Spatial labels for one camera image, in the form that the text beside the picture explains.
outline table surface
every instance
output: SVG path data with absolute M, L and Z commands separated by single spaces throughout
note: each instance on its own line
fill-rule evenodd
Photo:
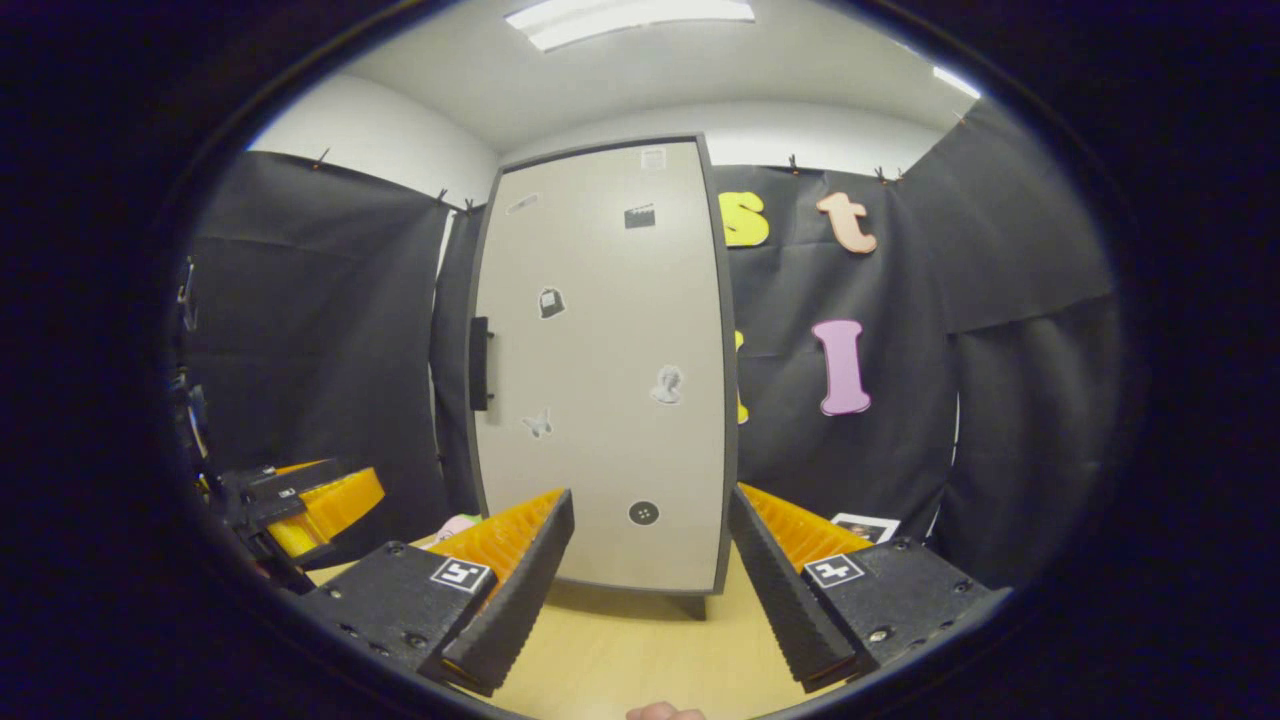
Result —
M 308 575 L 321 584 L 349 565 Z M 724 593 L 707 598 L 705 620 L 671 597 L 553 584 L 507 682 L 492 698 L 474 697 L 539 720 L 622 720 L 659 700 L 740 720 L 838 687 L 806 694 L 791 679 L 732 547 Z

